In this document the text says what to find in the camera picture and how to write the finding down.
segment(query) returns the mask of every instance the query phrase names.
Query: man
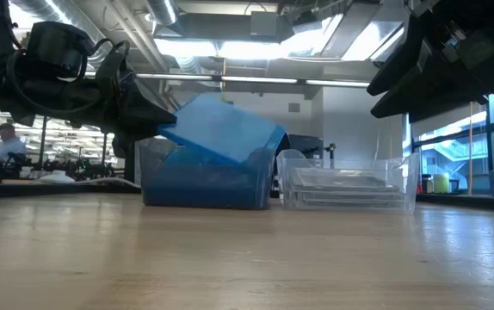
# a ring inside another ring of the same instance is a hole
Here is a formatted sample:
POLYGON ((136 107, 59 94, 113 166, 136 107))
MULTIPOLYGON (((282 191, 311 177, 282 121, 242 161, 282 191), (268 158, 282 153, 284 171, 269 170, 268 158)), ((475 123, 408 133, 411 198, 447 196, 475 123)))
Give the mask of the man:
POLYGON ((12 124, 0 125, 0 161, 6 162, 9 158, 8 153, 13 152, 15 154, 27 155, 27 147, 25 143, 21 142, 18 137, 15 136, 15 128, 12 124))

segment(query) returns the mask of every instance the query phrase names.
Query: table surface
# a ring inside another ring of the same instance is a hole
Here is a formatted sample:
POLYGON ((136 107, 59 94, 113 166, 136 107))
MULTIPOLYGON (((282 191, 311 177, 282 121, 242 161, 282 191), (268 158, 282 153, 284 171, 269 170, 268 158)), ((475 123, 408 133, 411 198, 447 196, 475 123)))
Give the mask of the table surface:
POLYGON ((494 309, 494 213, 0 199, 0 309, 494 309))

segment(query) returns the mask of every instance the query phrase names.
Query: blue lid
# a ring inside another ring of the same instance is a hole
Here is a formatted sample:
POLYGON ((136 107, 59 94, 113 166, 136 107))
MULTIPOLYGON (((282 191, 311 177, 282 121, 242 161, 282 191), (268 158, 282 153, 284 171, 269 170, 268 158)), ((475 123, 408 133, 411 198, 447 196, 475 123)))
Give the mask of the blue lid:
POLYGON ((175 112, 175 125, 160 125, 168 139, 218 159, 242 164, 257 149, 275 150, 285 129, 270 120, 202 94, 175 112))

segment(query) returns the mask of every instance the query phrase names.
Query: stacked plastic trays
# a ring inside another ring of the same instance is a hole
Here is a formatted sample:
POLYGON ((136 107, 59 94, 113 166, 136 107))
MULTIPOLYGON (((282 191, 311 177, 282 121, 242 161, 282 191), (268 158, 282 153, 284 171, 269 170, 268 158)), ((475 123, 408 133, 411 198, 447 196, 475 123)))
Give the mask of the stacked plastic trays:
POLYGON ((282 127, 213 96, 198 96, 162 135, 182 146, 161 158, 140 147, 146 205, 264 209, 282 127))
POLYGON ((283 203, 291 209, 412 213, 419 155, 375 161, 307 159, 295 150, 277 158, 283 203))

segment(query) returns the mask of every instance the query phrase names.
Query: workbench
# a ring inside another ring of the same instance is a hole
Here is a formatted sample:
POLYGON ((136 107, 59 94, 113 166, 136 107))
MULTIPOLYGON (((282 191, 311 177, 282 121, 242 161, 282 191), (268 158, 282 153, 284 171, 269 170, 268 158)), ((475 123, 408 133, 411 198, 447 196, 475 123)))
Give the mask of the workbench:
POLYGON ((494 309, 494 212, 0 198, 0 309, 494 309))

